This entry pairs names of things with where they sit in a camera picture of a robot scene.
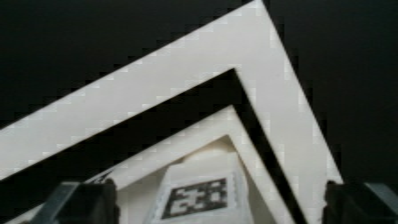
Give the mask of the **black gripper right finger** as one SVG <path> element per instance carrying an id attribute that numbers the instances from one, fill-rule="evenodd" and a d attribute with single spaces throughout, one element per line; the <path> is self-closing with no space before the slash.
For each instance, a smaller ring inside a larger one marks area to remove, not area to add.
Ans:
<path id="1" fill-rule="evenodd" d="M 327 182 L 321 224 L 398 224 L 398 184 Z"/>

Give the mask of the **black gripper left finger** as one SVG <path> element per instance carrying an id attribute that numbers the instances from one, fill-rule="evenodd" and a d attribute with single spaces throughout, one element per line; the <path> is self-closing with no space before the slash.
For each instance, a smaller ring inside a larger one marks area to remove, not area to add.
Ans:
<path id="1" fill-rule="evenodd" d="M 113 181 L 62 182 L 30 224 L 119 224 Z"/>

